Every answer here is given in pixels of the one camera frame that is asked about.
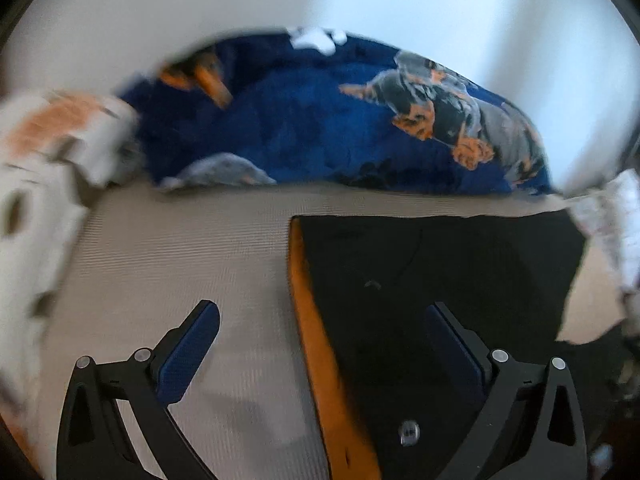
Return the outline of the black pants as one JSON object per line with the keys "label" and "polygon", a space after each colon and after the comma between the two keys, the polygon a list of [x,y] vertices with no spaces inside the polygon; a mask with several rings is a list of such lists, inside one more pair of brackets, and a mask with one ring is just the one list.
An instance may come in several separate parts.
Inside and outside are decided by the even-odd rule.
{"label": "black pants", "polygon": [[442,302],[490,350],[572,374],[585,479],[639,474],[639,334],[602,250],[565,211],[297,216],[288,279],[334,479],[440,479],[477,409],[436,356]]}

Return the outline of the beige bed mattress cover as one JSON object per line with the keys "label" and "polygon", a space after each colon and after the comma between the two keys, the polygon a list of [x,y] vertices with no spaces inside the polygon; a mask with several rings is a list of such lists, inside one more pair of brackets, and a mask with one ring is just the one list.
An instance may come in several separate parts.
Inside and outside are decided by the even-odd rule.
{"label": "beige bed mattress cover", "polygon": [[183,400],[180,429],[221,479],[329,474],[288,293],[288,222],[296,214],[521,217],[557,197],[452,197],[332,184],[162,194],[143,182],[96,204],[41,347],[37,456],[55,475],[58,424],[80,356],[120,361],[153,347],[202,299],[221,330]]}

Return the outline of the white dotted crumpled sheet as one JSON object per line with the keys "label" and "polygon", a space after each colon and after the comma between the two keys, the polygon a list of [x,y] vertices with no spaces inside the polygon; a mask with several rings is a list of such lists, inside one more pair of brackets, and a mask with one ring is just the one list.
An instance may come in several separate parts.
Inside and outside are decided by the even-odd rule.
{"label": "white dotted crumpled sheet", "polygon": [[571,198],[570,214],[604,252],[624,296],[639,293],[639,175],[626,169],[602,188]]}

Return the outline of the white floral folded quilt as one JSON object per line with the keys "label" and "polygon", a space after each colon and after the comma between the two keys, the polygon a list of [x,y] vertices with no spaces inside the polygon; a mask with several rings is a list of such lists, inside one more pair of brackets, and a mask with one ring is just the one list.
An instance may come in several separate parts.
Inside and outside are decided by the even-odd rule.
{"label": "white floral folded quilt", "polygon": [[58,287],[136,122],[114,96],[50,90],[1,101],[1,399],[14,408],[37,373],[36,305]]}

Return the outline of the navy dog print blanket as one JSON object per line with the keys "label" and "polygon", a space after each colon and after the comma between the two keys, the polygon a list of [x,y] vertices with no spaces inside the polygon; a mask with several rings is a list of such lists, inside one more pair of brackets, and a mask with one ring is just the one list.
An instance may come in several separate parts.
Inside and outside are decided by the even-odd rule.
{"label": "navy dog print blanket", "polygon": [[513,103],[429,58],[324,29],[224,38],[130,84],[161,190],[335,182],[427,194],[548,194]]}

